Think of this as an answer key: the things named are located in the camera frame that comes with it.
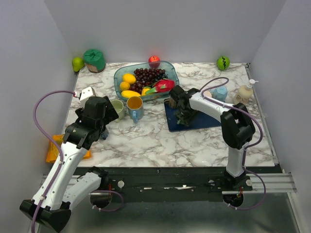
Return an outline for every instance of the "screw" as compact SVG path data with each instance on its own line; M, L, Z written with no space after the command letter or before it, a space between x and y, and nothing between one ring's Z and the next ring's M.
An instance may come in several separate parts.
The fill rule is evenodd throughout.
M119 182L118 182L118 187L119 187L119 188L123 188L124 185L125 185L125 183L124 183L123 181L119 181Z
M251 180L247 180L247 181L246 181L246 185L247 185L247 186L252 186L252 185L253 185L253 182L252 182Z

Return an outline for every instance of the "red grapes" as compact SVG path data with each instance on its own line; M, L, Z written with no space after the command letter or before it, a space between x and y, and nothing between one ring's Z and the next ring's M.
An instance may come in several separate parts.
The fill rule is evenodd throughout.
M164 69L136 69L134 70L136 82L130 86L129 90L136 91L141 94L142 89L146 86L153 85L161 79L167 79Z

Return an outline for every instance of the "green pear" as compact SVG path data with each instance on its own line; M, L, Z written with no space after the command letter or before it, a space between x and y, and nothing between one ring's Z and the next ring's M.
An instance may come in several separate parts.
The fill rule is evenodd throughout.
M84 66L84 61L81 57L75 57L72 60L72 66L73 70L75 72L78 72L83 66Z

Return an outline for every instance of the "light blue bottle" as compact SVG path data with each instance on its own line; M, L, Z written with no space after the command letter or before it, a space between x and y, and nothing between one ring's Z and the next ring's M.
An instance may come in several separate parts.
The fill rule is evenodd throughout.
M224 102L228 95L228 90L225 86L220 86L216 89L210 90L210 93L214 99Z

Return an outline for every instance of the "soap bottle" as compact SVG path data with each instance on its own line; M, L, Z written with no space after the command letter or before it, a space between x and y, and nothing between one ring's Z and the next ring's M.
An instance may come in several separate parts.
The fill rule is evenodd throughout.
M253 85L256 82L258 81L250 79L247 85L241 86L233 98L233 103L234 104L238 104L238 103L247 104L249 98L251 98L254 93Z

